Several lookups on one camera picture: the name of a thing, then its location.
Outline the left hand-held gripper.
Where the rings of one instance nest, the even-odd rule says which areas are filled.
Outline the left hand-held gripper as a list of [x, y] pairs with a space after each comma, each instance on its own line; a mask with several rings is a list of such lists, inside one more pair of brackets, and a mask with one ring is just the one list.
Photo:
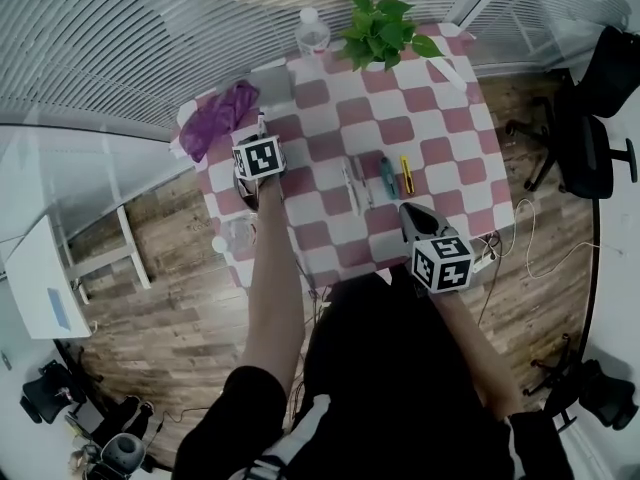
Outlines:
[[256, 212], [259, 192], [266, 179], [282, 177], [287, 169], [278, 135], [252, 135], [232, 147], [234, 186], [246, 206]]

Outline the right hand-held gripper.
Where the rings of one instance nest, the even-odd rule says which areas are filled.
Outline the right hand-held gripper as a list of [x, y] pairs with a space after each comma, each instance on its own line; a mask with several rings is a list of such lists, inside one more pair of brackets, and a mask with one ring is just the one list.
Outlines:
[[405, 202], [399, 207], [399, 217], [412, 280], [431, 294], [467, 289], [475, 260], [469, 240], [426, 206]]

